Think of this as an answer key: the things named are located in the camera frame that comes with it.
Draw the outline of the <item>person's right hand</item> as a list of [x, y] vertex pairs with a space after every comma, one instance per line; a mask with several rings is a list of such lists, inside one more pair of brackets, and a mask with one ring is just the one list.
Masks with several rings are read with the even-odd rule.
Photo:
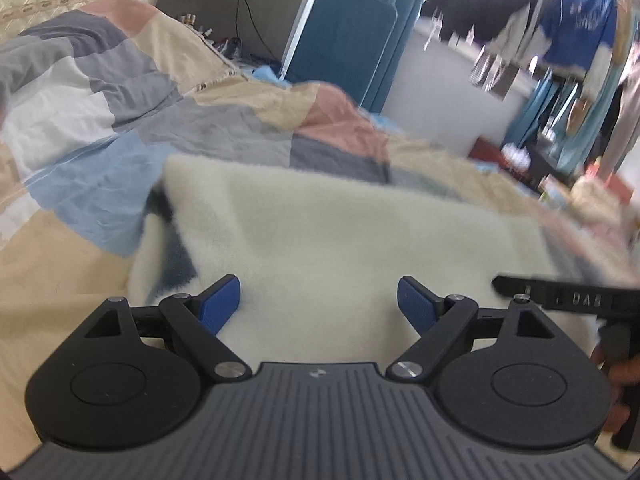
[[617, 434], [630, 415], [630, 407], [622, 402], [622, 395], [627, 386], [637, 385], [639, 382], [639, 357], [612, 365], [606, 377], [612, 389], [613, 405], [603, 431], [606, 434]]

